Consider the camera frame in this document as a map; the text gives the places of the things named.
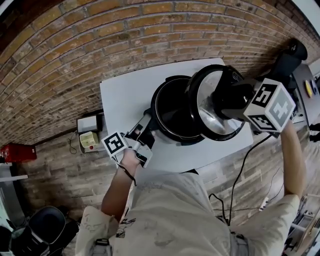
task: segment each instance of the white table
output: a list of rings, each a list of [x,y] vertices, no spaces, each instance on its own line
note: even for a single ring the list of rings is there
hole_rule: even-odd
[[[192,76],[212,64],[224,65],[220,58],[183,61],[150,67],[119,75],[100,84],[105,122],[109,133],[130,131],[150,108],[155,90],[167,77]],[[211,164],[253,143],[248,123],[234,138],[226,141],[204,139],[190,146],[166,144],[156,138],[153,157],[148,168],[170,172],[185,172]]]

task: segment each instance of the forearm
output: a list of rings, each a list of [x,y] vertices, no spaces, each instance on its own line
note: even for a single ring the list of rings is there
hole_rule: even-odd
[[[126,169],[132,176],[135,176],[136,166],[126,166]],[[132,179],[119,167],[102,200],[101,211],[106,215],[115,216],[115,219],[120,222],[126,208],[132,182]]]
[[[306,182],[306,164],[295,127],[288,122],[281,133],[284,171],[284,194],[302,197]]]

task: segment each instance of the person's right arm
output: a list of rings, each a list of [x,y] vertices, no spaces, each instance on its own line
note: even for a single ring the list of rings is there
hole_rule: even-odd
[[[300,141],[291,120],[281,133],[284,171],[284,195],[303,195],[306,183],[306,164]]]

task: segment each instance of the white cube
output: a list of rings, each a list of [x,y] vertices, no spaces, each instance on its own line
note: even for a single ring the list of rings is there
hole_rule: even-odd
[[[262,132],[282,132],[295,109],[284,85],[265,78],[244,115]]]

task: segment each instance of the beige t-shirt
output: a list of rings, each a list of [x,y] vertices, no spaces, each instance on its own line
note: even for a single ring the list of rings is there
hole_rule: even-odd
[[[230,230],[245,236],[250,254],[281,255],[298,196],[286,196],[245,225],[229,229],[215,217],[197,174],[146,173],[137,178],[131,210],[120,224],[93,207],[84,210],[76,256],[245,255]],[[111,250],[94,253],[96,240],[102,238],[108,239]]]

